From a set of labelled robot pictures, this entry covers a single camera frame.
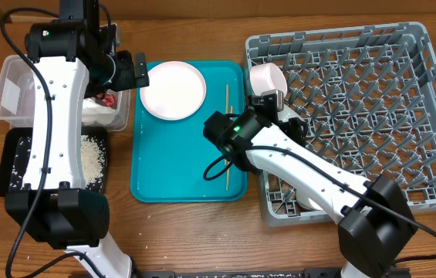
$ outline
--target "white plate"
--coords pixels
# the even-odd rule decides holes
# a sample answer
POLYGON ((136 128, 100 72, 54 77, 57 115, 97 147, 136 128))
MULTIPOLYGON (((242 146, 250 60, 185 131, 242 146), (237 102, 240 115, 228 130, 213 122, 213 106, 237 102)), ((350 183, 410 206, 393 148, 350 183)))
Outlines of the white plate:
POLYGON ((205 80, 195 67, 172 61, 155 66, 148 74, 149 86, 140 89, 140 100, 155 117, 181 120, 204 102, 205 80))

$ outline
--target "wooden table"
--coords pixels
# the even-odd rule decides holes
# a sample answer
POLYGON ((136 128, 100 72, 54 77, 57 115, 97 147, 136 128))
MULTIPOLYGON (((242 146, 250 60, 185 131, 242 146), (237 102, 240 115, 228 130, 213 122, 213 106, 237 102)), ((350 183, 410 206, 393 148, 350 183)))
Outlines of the wooden table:
MULTIPOLYGON (((316 16, 298 18, 151 20, 118 22, 122 46, 145 52, 147 61, 230 59, 242 61, 245 40, 260 33, 423 22, 436 52, 436 15, 316 16)), ((10 25, 11 37, 23 48, 29 25, 10 25)), ((13 54, 0 33, 0 69, 13 54)), ((135 93, 132 94, 134 107, 135 93)), ((342 266, 333 223, 269 228, 261 220, 255 177, 245 196, 232 203, 157 204, 138 202, 130 193, 130 156, 134 113, 127 129, 110 135, 112 156, 106 196, 110 201, 110 231, 120 248, 142 270, 178 272, 239 270, 301 270, 314 266, 342 266)), ((0 157, 8 125, 0 121, 0 157)), ((436 213, 417 220, 436 229, 436 213)), ((19 226, 7 215, 0 198, 0 277, 19 226)), ((14 274, 25 275, 61 255, 26 236, 17 253, 14 274)), ((402 255, 436 253, 436 239, 418 232, 402 255)), ((436 261, 403 263, 413 277, 436 277, 436 261)), ((48 270, 44 277, 82 272, 74 259, 48 270)))

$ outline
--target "plastic container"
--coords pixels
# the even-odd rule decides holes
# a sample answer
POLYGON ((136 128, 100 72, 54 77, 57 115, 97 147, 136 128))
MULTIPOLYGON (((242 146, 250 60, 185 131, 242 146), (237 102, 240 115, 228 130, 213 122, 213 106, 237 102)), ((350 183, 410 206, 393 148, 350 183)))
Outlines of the plastic container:
MULTIPOLYGON (((436 57, 418 22, 252 36, 244 75, 278 65, 286 102, 309 122, 306 148, 374 180, 382 171, 400 184, 413 212, 436 211, 436 57)), ((259 197, 271 226, 329 221, 285 198, 277 177, 263 173, 259 197)))
MULTIPOLYGON (((95 117, 83 112, 83 126, 105 127, 108 131, 125 129, 130 111, 130 91, 112 93, 117 97, 113 112, 95 117)), ((34 103, 33 72, 19 56, 8 56, 0 73, 0 120, 6 120, 11 127, 32 127, 34 103)))

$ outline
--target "clear plastic container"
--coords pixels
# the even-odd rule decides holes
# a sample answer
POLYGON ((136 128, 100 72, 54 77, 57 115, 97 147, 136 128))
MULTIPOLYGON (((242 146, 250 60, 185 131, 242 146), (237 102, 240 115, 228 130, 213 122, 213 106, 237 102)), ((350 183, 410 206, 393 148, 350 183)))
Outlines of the clear plastic container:
MULTIPOLYGON (((105 127, 122 131, 130 111, 130 91, 112 92, 117 98, 113 111, 93 114, 83 109, 83 126, 105 127)), ((32 70, 17 55, 8 56, 0 73, 0 120, 11 127, 32 127, 34 124, 35 84, 32 70)))

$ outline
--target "wooden surface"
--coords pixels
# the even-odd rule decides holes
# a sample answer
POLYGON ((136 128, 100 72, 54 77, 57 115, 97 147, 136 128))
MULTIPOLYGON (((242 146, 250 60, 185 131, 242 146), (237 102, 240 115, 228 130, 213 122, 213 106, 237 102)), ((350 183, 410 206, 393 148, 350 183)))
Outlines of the wooden surface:
MULTIPOLYGON (((420 21, 430 33, 436 52, 436 15, 365 15, 274 19, 154 20, 118 22, 123 48, 144 51, 147 61, 230 59, 242 61, 245 40, 259 33, 303 31, 352 25, 420 21)), ((12 38, 23 44, 29 25, 9 25, 12 38)), ((12 50, 0 34, 0 69, 12 50)), ((132 94, 134 107, 135 93, 132 94)), ((138 202, 130 193, 130 156, 134 113, 127 129, 110 134, 111 158, 106 196, 110 202, 110 231, 120 248, 142 270, 178 272, 226 270, 300 270, 312 266, 342 266, 345 262, 332 223, 269 228, 259 212, 255 177, 245 196, 231 203, 156 204, 138 202)), ((0 157, 8 125, 0 121, 0 157)), ((417 215, 436 229, 436 213, 417 215)), ((6 214, 0 198, 0 277, 18 225, 6 214)), ((404 256, 436 253, 436 240, 423 232, 410 241, 404 256)), ((26 236, 14 264, 16 276, 25 275, 62 254, 26 236)), ((436 261, 403 263, 413 277, 436 277, 436 261)), ((68 259, 44 277, 65 277, 82 272, 68 259)))
MULTIPOLYGON (((255 16, 436 13, 435 0, 106 0, 112 19, 221 19, 255 16)), ((36 7, 59 11, 59 0, 0 0, 0 13, 36 7)))

